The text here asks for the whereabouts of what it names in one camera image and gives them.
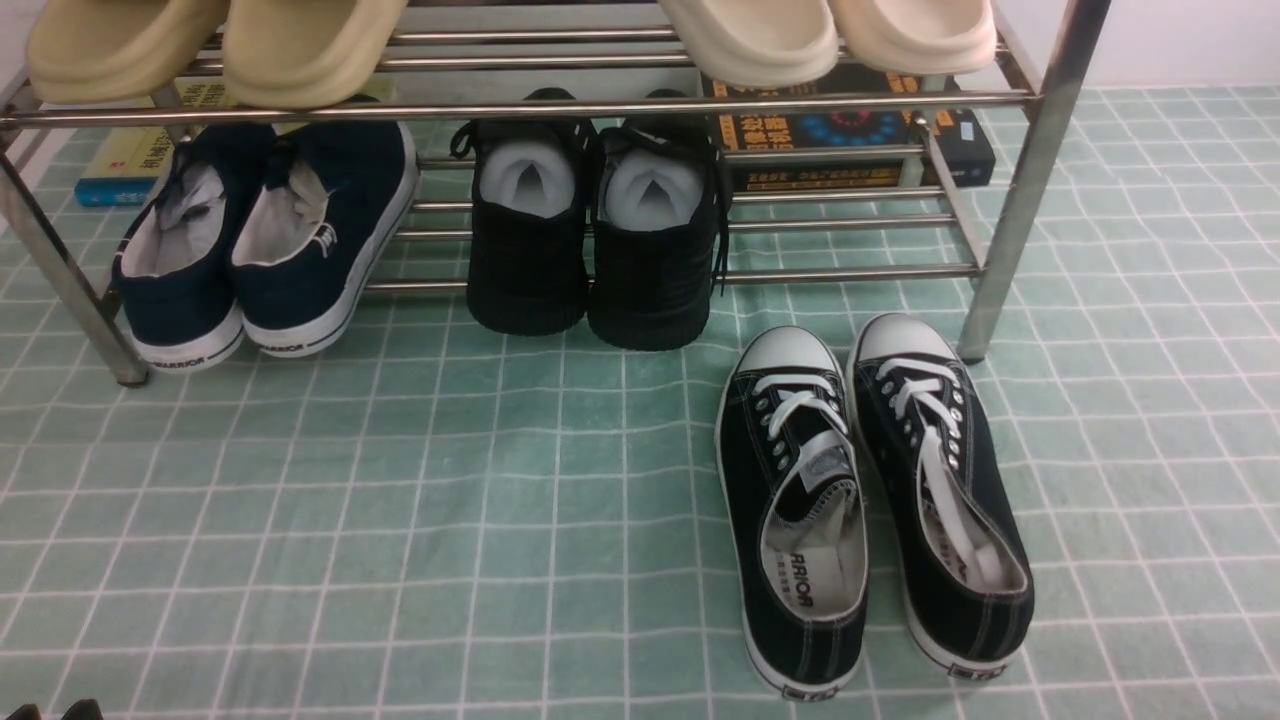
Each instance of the white shoelace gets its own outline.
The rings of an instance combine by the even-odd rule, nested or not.
[[[959,448],[957,441],[961,436],[960,420],[964,415],[959,410],[948,410],[937,393],[942,392],[942,380],[940,378],[951,380],[952,386],[959,386],[960,380],[956,378],[955,372],[945,365],[908,357],[893,357],[881,365],[879,372],[876,373],[876,382],[883,380],[884,375],[895,369],[915,370],[936,375],[924,380],[906,380],[902,383],[897,388],[897,393],[890,398],[890,404],[893,406],[893,416],[901,420],[906,415],[908,401],[915,400],[922,409],[928,407],[941,420],[941,425],[946,428],[950,436],[947,447],[943,446],[940,427],[925,424],[922,433],[923,438],[919,441],[920,460],[918,470],[924,475],[924,484],[933,496],[933,506],[937,510],[938,520],[942,523],[942,532],[946,533],[947,541],[955,548],[965,566],[973,571],[969,578],[970,584],[973,584],[974,589],[1002,588],[1006,584],[1006,578],[1005,569],[1000,562],[1000,552],[986,533],[982,533],[978,528],[970,532],[968,528],[960,510],[961,500],[956,497],[955,478],[951,474],[951,468],[947,466],[946,450],[948,447]],[[892,391],[892,383],[883,386],[882,392],[888,393]],[[959,391],[956,391],[954,397],[957,402],[963,401]],[[911,434],[910,423],[908,423],[905,430],[908,434]]]
[[[751,388],[751,397],[759,396],[773,386],[817,386],[824,389],[831,397],[835,397],[836,395],[831,383],[822,375],[765,375],[756,380],[755,386]],[[814,460],[833,447],[840,447],[844,451],[849,468],[852,468],[854,447],[852,443],[849,442],[849,425],[845,423],[845,419],[840,416],[840,406],[836,404],[836,400],[823,400],[812,389],[778,389],[778,397],[782,402],[778,404],[778,407],[772,414],[763,418],[763,423],[765,423],[765,427],[768,428],[769,442],[778,439],[778,434],[782,432],[782,425],[786,424],[787,419],[790,419],[791,415],[801,407],[817,410],[832,428],[815,434],[800,447],[800,455],[796,457],[795,464],[783,479],[783,486],[791,480],[792,475],[800,473],[800,470],[805,468],[810,460]],[[763,406],[758,405],[758,409],[763,410]],[[786,443],[781,441],[773,447],[773,456],[780,457],[778,470],[786,468],[787,462],[791,460],[783,455]],[[814,488],[809,484],[809,477],[801,473],[801,480],[805,482],[806,491],[814,491]]]

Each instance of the green tiled floor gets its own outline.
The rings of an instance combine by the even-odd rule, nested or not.
[[[1007,183],[1024,128],[988,120]],[[420,129],[436,150],[448,138]],[[95,278],[132,220],[68,197],[99,137],[77,136],[38,191]],[[466,178],[426,190],[460,197]],[[970,197],[989,229],[1001,192]],[[755,269],[955,259],[934,231],[735,246],[735,266]],[[383,274],[454,275],[463,258],[461,243],[396,246]],[[372,299],[319,359],[246,348],[123,391],[9,237],[0,266],[3,707],[93,696],[113,717],[179,720],[1280,708],[1276,88],[1092,92],[1079,109],[974,370],[1039,589],[1021,661],[980,689],[914,648],[876,502],[864,670],[829,703],[774,697],[740,637],[712,446],[721,383],[755,333],[797,323],[844,354],[873,314],[905,307],[954,337],[963,283],[735,288],[701,341],[666,355],[616,351],[585,327],[503,338],[456,301]]]

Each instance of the black canvas sneaker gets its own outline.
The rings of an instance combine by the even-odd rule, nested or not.
[[[751,342],[724,387],[716,446],[755,669],[782,697],[833,697],[867,620],[867,523],[840,363],[809,332]]]
[[[416,191],[403,123],[339,120],[282,135],[229,263],[250,340],[278,357],[333,345]]]
[[[543,88],[527,100],[572,100]],[[467,307],[481,325],[554,334],[586,313],[582,234],[594,179],[588,119],[472,120],[452,154],[476,152]]]
[[[996,678],[1036,597],[973,382],[933,328],[900,314],[863,328],[846,373],[893,510],[908,628],[952,676]]]
[[[125,232],[111,286],[142,360],[164,373],[212,366],[244,327],[227,255],[262,183],[270,126],[214,126],[174,150],[169,177]]]
[[[713,278],[727,270],[724,158],[701,118],[632,118],[602,131],[600,146],[591,331],[628,350],[684,347],[707,327]]]

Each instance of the cream slipper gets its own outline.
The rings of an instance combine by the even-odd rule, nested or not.
[[[991,0],[829,0],[849,51],[879,70],[980,70],[996,59]]]
[[[46,102],[111,102],[178,76],[227,19],[229,0],[49,0],[27,40]]]
[[[227,91],[260,108],[340,102],[374,73],[408,0],[232,0]]]
[[[840,38],[826,0],[658,3],[698,68],[730,85],[800,85],[836,65]]]

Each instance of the metal shoe rack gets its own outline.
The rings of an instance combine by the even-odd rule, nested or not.
[[[513,4],[582,4],[584,0],[411,0],[411,5],[513,5]],[[157,92],[156,109],[41,109],[31,92],[26,77],[19,77],[4,91],[4,114],[0,115],[0,214],[8,219],[18,238],[31,252],[32,260],[56,291],[63,304],[88,336],[93,348],[120,384],[137,387],[146,382],[147,368],[134,355],[128,340],[115,323],[119,302],[109,286],[96,290],[86,278],[76,260],[67,251],[45,211],[19,176],[22,159],[10,159],[8,150],[22,131],[38,131],[35,142],[44,141],[51,128],[87,127],[155,127],[169,129],[175,138],[186,135],[188,124],[212,124],[239,120],[264,123],[323,122],[333,119],[471,119],[471,118],[544,118],[588,117],[620,118],[627,115],[660,113],[805,113],[805,111],[915,111],[911,140],[905,145],[881,147],[849,147],[815,151],[768,151],[730,154],[731,163],[795,160],[849,160],[900,159],[904,163],[902,182],[899,187],[870,190],[824,190],[804,192],[740,193],[736,202],[873,202],[895,200],[938,200],[947,211],[938,214],[878,215],[856,219],[804,219],[735,222],[737,233],[758,232],[840,232],[892,228],[948,227],[960,246],[961,263],[931,265],[888,265],[881,268],[795,269],[768,272],[731,272],[730,283],[820,283],[855,281],[900,281],[916,278],[970,278],[974,297],[959,341],[960,355],[969,361],[979,361],[987,352],[1001,307],[1009,295],[1014,272],[1030,233],[1044,188],[1057,159],[1088,70],[1093,50],[1106,19],[1110,0],[1069,0],[1056,47],[1043,78],[1038,78],[1034,65],[1012,32],[1000,18],[997,20],[1001,42],[998,67],[1010,90],[1002,91],[942,91],[937,78],[927,82],[919,94],[904,96],[890,94],[822,95],[810,97],[777,97],[764,100],[636,100],[626,102],[522,102],[493,105],[342,105],[312,111],[275,111],[257,109],[191,110],[180,106],[175,88]],[[221,60],[216,58],[220,37],[214,37],[210,50],[214,56],[197,60],[187,74],[195,77],[219,76]],[[662,51],[582,51],[590,44],[672,44],[678,42],[669,27],[637,27],[625,29],[532,29],[492,32],[402,32],[390,45],[411,49],[411,54],[385,59],[379,72],[431,72],[431,70],[562,70],[602,68],[672,68],[692,67],[689,55],[680,50]],[[433,49],[460,45],[536,45],[573,46],[566,54],[475,55],[440,56]],[[946,161],[932,133],[928,132],[933,111],[948,108],[1019,106],[1024,110],[1029,129],[1014,170],[1009,195],[995,233],[988,243],[977,237],[973,223],[965,217],[959,191],[951,182]],[[938,169],[941,184],[922,187],[923,160],[928,159]],[[470,161],[444,158],[420,158],[422,170],[458,169]],[[468,211],[467,202],[419,201],[415,213]],[[397,237],[406,242],[466,242],[467,229],[402,229]],[[379,293],[433,293],[458,291],[466,286],[465,278],[374,279],[370,292]]]

